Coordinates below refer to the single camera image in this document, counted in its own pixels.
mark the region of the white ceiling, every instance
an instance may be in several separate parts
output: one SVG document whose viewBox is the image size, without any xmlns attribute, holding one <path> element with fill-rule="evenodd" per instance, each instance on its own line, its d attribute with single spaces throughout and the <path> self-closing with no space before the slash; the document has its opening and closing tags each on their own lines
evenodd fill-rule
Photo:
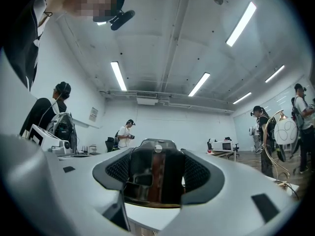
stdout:
<svg viewBox="0 0 315 236">
<path fill-rule="evenodd" d="M 225 42 L 252 1 L 257 10 L 233 45 Z M 98 89 L 119 90 L 110 66 L 118 61 L 128 90 L 188 95 L 204 72 L 211 77 L 196 94 L 234 102 L 264 90 L 276 67 L 301 69 L 307 48 L 281 0 L 125 0 L 135 16 L 117 31 L 68 15 L 58 24 Z"/>
</svg>

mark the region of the person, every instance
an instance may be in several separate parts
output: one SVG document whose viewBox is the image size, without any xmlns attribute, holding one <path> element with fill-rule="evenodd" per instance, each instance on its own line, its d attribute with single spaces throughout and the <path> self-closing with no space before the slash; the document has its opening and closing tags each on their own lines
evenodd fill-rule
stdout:
<svg viewBox="0 0 315 236">
<path fill-rule="evenodd" d="M 37 72 L 38 48 L 49 18 L 65 11 L 97 22 L 116 16 L 125 0 L 32 0 L 8 35 L 0 59 L 5 59 L 22 83 L 31 90 Z"/>
<path fill-rule="evenodd" d="M 270 126 L 268 126 L 266 131 L 266 124 L 269 116 L 267 115 L 266 111 L 260 106 L 254 107 L 253 114 L 257 118 L 257 125 L 259 129 L 259 137 L 261 143 L 263 143 L 264 140 L 264 133 L 267 132 L 266 148 L 261 152 L 261 172 L 268 177 L 273 177 L 272 162 L 266 154 L 269 153 L 269 155 L 271 156 L 271 148 L 273 143 L 271 138 Z"/>
<path fill-rule="evenodd" d="M 314 108 L 310 108 L 304 99 L 304 88 L 301 84 L 296 84 L 295 87 L 294 106 L 303 118 L 301 127 L 301 162 L 300 174 L 308 170 L 307 167 L 307 152 L 311 153 L 312 172 L 315 172 L 315 135 L 314 126 L 311 115 L 315 112 Z"/>
<path fill-rule="evenodd" d="M 118 134 L 117 134 L 117 138 L 119 139 L 118 149 L 128 147 L 130 139 L 132 138 L 132 136 L 130 135 L 130 128 L 134 125 L 136 125 L 134 121 L 129 119 L 126 125 L 122 126 L 119 129 Z"/>
<path fill-rule="evenodd" d="M 59 108 L 60 113 L 68 112 L 64 101 L 70 97 L 70 93 L 71 86 L 66 82 L 61 82 L 55 86 L 51 100 L 48 98 L 38 99 L 26 118 L 20 135 L 25 137 L 33 124 L 46 129 L 49 122 L 56 115 L 56 111 L 54 110 L 56 107 Z"/>
</svg>

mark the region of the wooden floor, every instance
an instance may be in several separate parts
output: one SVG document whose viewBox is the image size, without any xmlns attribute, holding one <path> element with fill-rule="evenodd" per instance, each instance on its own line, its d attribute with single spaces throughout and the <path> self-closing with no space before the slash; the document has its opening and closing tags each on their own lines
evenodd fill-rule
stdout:
<svg viewBox="0 0 315 236">
<path fill-rule="evenodd" d="M 260 160 L 261 155 L 260 154 L 256 155 L 254 152 L 250 152 L 250 151 L 240 151 L 238 153 L 240 154 L 240 156 L 237 156 L 237 159 L 236 159 L 237 162 L 250 165 L 253 168 L 261 171 L 261 160 Z M 276 162 L 278 162 L 280 165 L 282 165 L 283 167 L 289 170 L 290 178 L 288 182 L 299 186 L 297 195 L 299 196 L 299 198 L 303 198 L 307 191 L 309 182 L 311 180 L 311 175 L 312 175 L 310 162 L 308 162 L 309 170 L 301 175 L 300 169 L 299 169 L 299 165 L 300 165 L 299 152 L 296 152 L 292 159 L 288 159 L 289 158 L 288 154 L 286 156 L 287 156 L 287 160 L 284 163 L 282 161 L 278 161 L 276 152 L 272 154 L 272 157 Z M 281 172 L 285 172 L 285 171 L 278 166 L 276 167 L 279 174 L 279 180 L 286 180 L 285 175 L 281 174 Z M 273 174 L 274 174 L 274 177 L 276 177 L 277 174 L 274 168 L 273 168 Z"/>
</svg>

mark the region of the backpack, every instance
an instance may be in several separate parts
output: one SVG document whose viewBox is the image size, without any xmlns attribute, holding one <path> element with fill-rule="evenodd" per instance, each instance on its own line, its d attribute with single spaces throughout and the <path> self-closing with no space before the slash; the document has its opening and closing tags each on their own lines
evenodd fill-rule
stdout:
<svg viewBox="0 0 315 236">
<path fill-rule="evenodd" d="M 61 140 L 69 141 L 70 148 L 73 150 L 73 153 L 75 153 L 77 136 L 71 113 L 68 109 L 60 113 L 56 100 L 51 99 L 50 102 L 56 115 L 49 122 L 46 130 Z"/>
<path fill-rule="evenodd" d="M 298 127 L 298 129 L 300 130 L 303 127 L 304 124 L 304 118 L 302 117 L 301 113 L 299 112 L 299 110 L 295 107 L 295 101 L 298 97 L 295 98 L 294 100 L 294 105 L 293 105 L 293 116 L 294 116 L 294 121 L 296 123 L 296 126 Z"/>
<path fill-rule="evenodd" d="M 266 117 L 267 119 L 270 119 L 268 116 L 266 116 L 265 114 L 262 114 L 260 117 Z M 269 134 L 269 137 L 272 141 L 276 141 L 275 139 L 275 127 L 276 127 L 276 119 L 273 117 L 269 124 L 268 124 L 268 129 L 269 131 L 267 130 L 268 134 Z"/>
<path fill-rule="evenodd" d="M 119 143 L 118 132 L 119 132 L 119 130 L 117 131 L 115 138 L 114 138 L 114 148 L 118 147 L 118 143 Z"/>
</svg>

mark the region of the fluorescent light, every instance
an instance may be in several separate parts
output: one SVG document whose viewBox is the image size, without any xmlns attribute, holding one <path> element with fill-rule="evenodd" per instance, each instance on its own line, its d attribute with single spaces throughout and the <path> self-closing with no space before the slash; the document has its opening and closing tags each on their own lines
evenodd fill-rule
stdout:
<svg viewBox="0 0 315 236">
<path fill-rule="evenodd" d="M 285 96 L 285 97 L 282 97 L 280 100 L 277 100 L 277 102 L 281 101 L 281 100 L 284 99 L 284 98 L 286 98 L 286 96 Z"/>
<path fill-rule="evenodd" d="M 197 91 L 201 88 L 201 86 L 206 82 L 206 80 L 210 77 L 210 73 L 204 73 L 201 77 L 201 79 L 198 81 L 198 83 L 195 85 L 193 90 L 188 95 L 189 97 L 192 97 L 197 93 Z"/>
<path fill-rule="evenodd" d="M 101 26 L 101 25 L 105 25 L 106 23 L 107 23 L 107 22 L 100 22 L 100 23 L 97 22 L 97 25 L 98 25 L 98 26 Z"/>
<path fill-rule="evenodd" d="M 248 94 L 244 95 L 242 98 L 238 99 L 237 101 L 233 102 L 233 104 L 236 104 L 238 102 L 240 102 L 241 100 L 245 99 L 247 96 L 250 96 L 252 93 L 249 92 Z"/>
<path fill-rule="evenodd" d="M 271 75 L 267 80 L 265 80 L 265 82 L 268 83 L 273 77 L 275 77 L 278 73 L 280 73 L 280 71 L 284 68 L 285 68 L 284 65 L 280 67 L 273 75 Z"/>
<path fill-rule="evenodd" d="M 119 69 L 118 62 L 114 61 L 114 62 L 110 62 L 110 64 L 112 65 L 112 68 L 114 70 L 116 79 L 117 79 L 117 81 L 118 81 L 118 83 L 120 85 L 120 88 L 122 89 L 122 91 L 127 91 L 127 88 L 125 86 L 122 74 L 121 74 L 120 69 Z"/>
<path fill-rule="evenodd" d="M 253 2 L 250 2 L 248 5 L 244 15 L 242 16 L 241 20 L 238 22 L 236 28 L 232 32 L 231 36 L 227 39 L 226 43 L 232 47 L 235 43 L 235 41 L 238 39 L 238 37 L 241 35 L 242 31 L 245 29 L 245 26 L 250 21 L 252 15 L 254 14 L 256 10 L 255 4 Z"/>
</svg>

